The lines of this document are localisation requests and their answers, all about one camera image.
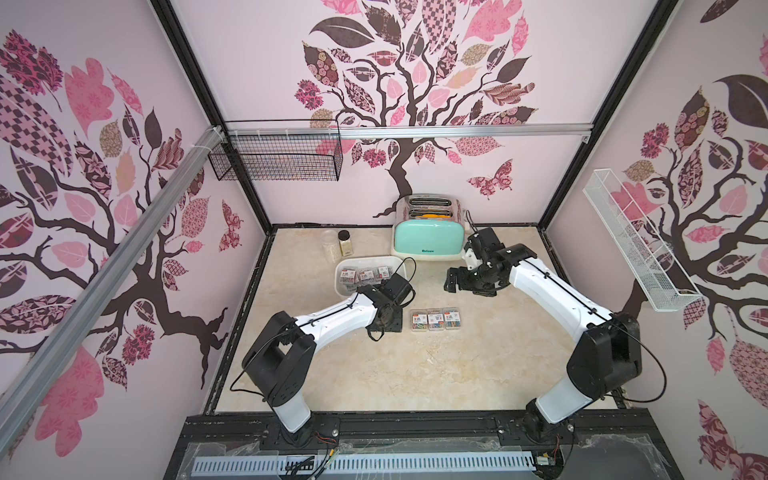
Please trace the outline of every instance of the toaster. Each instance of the toaster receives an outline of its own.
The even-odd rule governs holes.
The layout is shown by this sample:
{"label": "toaster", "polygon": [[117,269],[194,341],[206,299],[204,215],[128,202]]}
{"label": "toaster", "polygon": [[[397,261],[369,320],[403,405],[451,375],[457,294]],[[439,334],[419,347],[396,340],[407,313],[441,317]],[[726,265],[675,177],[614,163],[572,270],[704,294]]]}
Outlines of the toaster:
{"label": "toaster", "polygon": [[461,260],[466,236],[462,206],[445,195],[406,195],[395,205],[392,255],[415,260]]}

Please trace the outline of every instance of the marble floor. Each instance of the marble floor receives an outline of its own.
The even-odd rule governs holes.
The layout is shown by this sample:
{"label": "marble floor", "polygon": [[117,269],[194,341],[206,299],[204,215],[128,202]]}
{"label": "marble floor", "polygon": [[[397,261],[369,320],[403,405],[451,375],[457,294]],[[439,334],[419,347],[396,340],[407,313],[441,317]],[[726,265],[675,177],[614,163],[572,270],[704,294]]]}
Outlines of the marble floor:
{"label": "marble floor", "polygon": [[[524,243],[550,266],[534,227],[496,227],[506,245]],[[355,257],[388,255],[389,228],[353,228]],[[259,396],[231,392],[240,362],[267,320],[286,310],[291,316],[326,308],[341,299],[334,290],[334,265],[320,246],[323,229],[280,229],[237,346],[217,412],[268,410]],[[560,325],[523,292],[508,287],[495,298],[447,293],[445,271],[460,262],[419,262],[412,285],[416,298],[406,307],[402,333],[377,343],[364,329],[315,353],[304,383],[313,410],[484,410],[523,409],[564,374],[573,342]],[[412,332],[411,309],[457,306],[462,328]],[[245,375],[236,388],[256,389]],[[612,399],[592,408],[615,408]]]}

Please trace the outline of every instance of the black cable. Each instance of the black cable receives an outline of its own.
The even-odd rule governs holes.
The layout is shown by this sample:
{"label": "black cable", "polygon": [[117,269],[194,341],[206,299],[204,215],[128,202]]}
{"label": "black cable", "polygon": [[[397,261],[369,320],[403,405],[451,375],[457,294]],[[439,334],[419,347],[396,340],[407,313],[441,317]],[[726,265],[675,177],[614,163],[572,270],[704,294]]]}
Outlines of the black cable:
{"label": "black cable", "polygon": [[[552,280],[555,285],[557,285],[560,288],[562,288],[563,290],[565,290],[565,292],[568,295],[574,297],[581,305],[584,306],[584,308],[589,310],[590,313],[594,314],[595,316],[597,316],[598,318],[602,319],[605,322],[610,322],[610,320],[608,320],[608,319],[604,318],[603,316],[601,316],[600,314],[598,314],[596,311],[594,311],[592,308],[590,308],[586,303],[584,303],[580,298],[575,296],[569,289],[565,288],[559,282],[555,281],[555,279],[552,278],[552,275],[544,273],[539,267],[535,266],[533,263],[531,263],[531,262],[529,262],[529,261],[527,261],[525,259],[523,259],[523,261],[526,262],[528,265],[534,267],[536,270],[538,270],[542,275],[544,275],[545,278],[548,278],[548,279]],[[632,340],[634,340],[635,342],[639,343],[640,346],[643,347],[646,352],[648,352],[648,354],[656,361],[656,364],[658,364],[659,368],[661,369],[661,375],[664,377],[664,386],[661,387],[661,393],[659,393],[657,396],[653,397],[650,400],[633,400],[633,399],[628,399],[628,398],[623,397],[623,396],[613,396],[611,394],[606,394],[605,396],[609,396],[609,397],[615,398],[615,399],[626,400],[628,402],[635,402],[635,403],[652,403],[652,402],[656,402],[658,399],[660,399],[662,396],[664,396],[664,393],[667,391],[667,371],[664,370],[664,366],[661,365],[661,361],[654,355],[653,352],[651,352],[651,350],[648,347],[645,346],[644,343],[642,343],[636,336],[634,336],[631,333],[629,333],[624,327],[620,327],[617,323],[613,323],[613,322],[611,322],[610,327],[615,327],[615,328],[621,330],[622,332],[626,333]]]}

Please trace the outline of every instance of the pink wall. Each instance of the pink wall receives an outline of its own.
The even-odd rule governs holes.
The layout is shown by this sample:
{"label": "pink wall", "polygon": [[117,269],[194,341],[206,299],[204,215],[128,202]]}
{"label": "pink wall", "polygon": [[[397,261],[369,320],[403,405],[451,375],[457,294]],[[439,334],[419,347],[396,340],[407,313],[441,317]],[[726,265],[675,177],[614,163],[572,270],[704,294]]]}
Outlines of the pink wall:
{"label": "pink wall", "polygon": [[[227,120],[308,118],[325,111],[355,126],[417,125],[425,110],[429,124],[476,124],[485,115],[513,108],[521,123],[589,123],[654,5],[650,0],[241,0],[228,2],[227,8],[203,0],[176,3]],[[334,22],[341,28],[323,23],[328,18],[340,19]],[[402,69],[374,61],[423,43],[423,57],[406,57]],[[495,55],[504,45],[504,55]],[[317,64],[321,54],[322,66]],[[489,58],[499,58],[490,69]],[[444,78],[432,80],[430,67],[444,72]],[[404,94],[409,81],[413,99]],[[433,97],[440,92],[456,98],[433,117],[445,103]],[[479,118],[472,116],[476,105]],[[387,140],[350,143],[338,182],[257,182],[257,190],[278,223],[391,223],[391,215],[377,215],[389,213],[387,208],[411,191],[455,195],[478,222],[538,221],[581,139],[495,140],[469,152],[439,138],[424,146],[420,161],[409,141],[399,142],[399,154],[392,156],[386,154]],[[365,162],[375,151],[382,152],[379,160]],[[508,187],[493,181],[506,161],[511,161],[504,177]],[[494,185],[494,194],[485,196],[473,187],[468,180],[474,177],[488,178],[474,184]]]}
{"label": "pink wall", "polygon": [[[146,2],[16,3],[0,38],[4,390],[207,121]],[[160,478],[201,411],[262,240],[239,185],[206,164],[0,477]]]}
{"label": "pink wall", "polygon": [[[725,3],[735,5],[721,16],[722,2],[710,13],[710,0],[683,3],[549,230],[579,290],[639,313],[670,382],[649,408],[686,478],[768,471],[768,5]],[[704,300],[677,313],[641,304],[581,192],[603,167],[644,200]],[[644,355],[628,394],[648,399],[660,385]]]}

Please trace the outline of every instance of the tree branch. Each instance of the tree branch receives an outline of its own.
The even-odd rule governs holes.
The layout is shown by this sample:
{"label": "tree branch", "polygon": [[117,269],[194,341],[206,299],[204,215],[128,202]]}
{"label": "tree branch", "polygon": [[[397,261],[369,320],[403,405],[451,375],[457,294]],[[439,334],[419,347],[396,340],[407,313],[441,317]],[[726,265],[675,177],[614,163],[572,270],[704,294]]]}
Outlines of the tree branch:
{"label": "tree branch", "polygon": [[56,278],[65,278],[75,285],[79,286],[80,288],[84,289],[86,286],[88,286],[88,282],[80,278],[79,276],[75,275],[74,272],[72,272],[69,269],[63,269],[63,270],[52,270],[45,266],[43,264],[43,251],[45,251],[46,248],[48,248],[48,242],[53,240],[53,237],[48,235],[48,238],[45,239],[43,243],[38,245],[38,247],[35,249],[35,255],[31,256],[28,253],[7,253],[5,255],[0,255],[0,260],[17,260],[22,262],[29,262],[35,267],[37,267],[38,270],[40,270],[46,277],[48,277],[50,280],[56,279]]}

